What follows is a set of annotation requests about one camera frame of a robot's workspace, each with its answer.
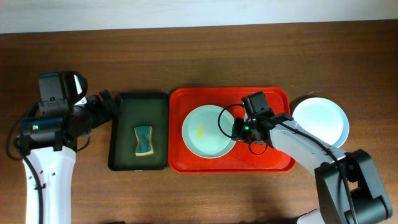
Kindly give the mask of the white plate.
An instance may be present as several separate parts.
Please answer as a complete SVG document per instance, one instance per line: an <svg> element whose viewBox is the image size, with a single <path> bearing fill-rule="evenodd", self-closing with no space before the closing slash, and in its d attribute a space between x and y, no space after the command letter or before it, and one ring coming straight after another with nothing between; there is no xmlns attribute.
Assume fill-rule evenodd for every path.
<svg viewBox="0 0 398 224"><path fill-rule="evenodd" d="M347 137L340 137L334 144L333 146L335 147L341 147L347 140Z"/></svg>

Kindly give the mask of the light blue plate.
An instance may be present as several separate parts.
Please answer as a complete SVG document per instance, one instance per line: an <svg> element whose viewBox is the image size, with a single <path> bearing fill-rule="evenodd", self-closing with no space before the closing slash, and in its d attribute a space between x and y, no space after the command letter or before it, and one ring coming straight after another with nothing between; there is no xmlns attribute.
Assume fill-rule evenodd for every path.
<svg viewBox="0 0 398 224"><path fill-rule="evenodd" d="M346 113L326 98L312 97L301 101L294 108L292 116L303 129L330 145L342 136L348 138L349 121Z"/></svg>

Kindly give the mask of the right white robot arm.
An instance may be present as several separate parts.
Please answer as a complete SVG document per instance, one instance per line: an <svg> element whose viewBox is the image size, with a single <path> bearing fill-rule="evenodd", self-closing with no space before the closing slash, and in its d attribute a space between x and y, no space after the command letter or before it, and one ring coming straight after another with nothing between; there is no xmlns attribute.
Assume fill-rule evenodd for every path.
<svg viewBox="0 0 398 224"><path fill-rule="evenodd" d="M237 118L233 139L266 144L281 151L311 173L319 208L295 223L379 223L392 216L392 205L372 157L362 149L347 152L304 130L282 113L271 118Z"/></svg>

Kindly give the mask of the green yellow sponge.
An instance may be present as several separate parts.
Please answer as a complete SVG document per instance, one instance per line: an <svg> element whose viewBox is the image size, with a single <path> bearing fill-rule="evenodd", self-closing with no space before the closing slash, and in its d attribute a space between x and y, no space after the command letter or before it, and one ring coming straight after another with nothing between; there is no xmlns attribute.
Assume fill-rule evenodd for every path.
<svg viewBox="0 0 398 224"><path fill-rule="evenodd" d="M134 128L137 139L136 156L148 156L154 153L152 145L152 126Z"/></svg>

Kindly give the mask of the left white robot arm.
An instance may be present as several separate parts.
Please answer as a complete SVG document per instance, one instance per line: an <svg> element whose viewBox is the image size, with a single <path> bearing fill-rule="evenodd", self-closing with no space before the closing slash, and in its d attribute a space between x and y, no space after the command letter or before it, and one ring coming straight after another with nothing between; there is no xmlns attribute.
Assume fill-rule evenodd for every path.
<svg viewBox="0 0 398 224"><path fill-rule="evenodd" d="M108 90L88 98L43 91L34 108L41 115L24 120L14 140L27 181L25 221L71 223L77 140L114 118L117 106Z"/></svg>

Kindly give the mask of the mint green plate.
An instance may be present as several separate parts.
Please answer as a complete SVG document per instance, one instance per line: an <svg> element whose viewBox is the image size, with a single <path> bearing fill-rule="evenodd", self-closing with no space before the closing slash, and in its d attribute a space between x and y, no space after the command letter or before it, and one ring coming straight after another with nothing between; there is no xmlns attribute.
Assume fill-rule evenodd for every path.
<svg viewBox="0 0 398 224"><path fill-rule="evenodd" d="M236 141L230 138L233 116L216 105L199 106L189 112L182 124L182 139L194 155L215 159L232 150Z"/></svg>

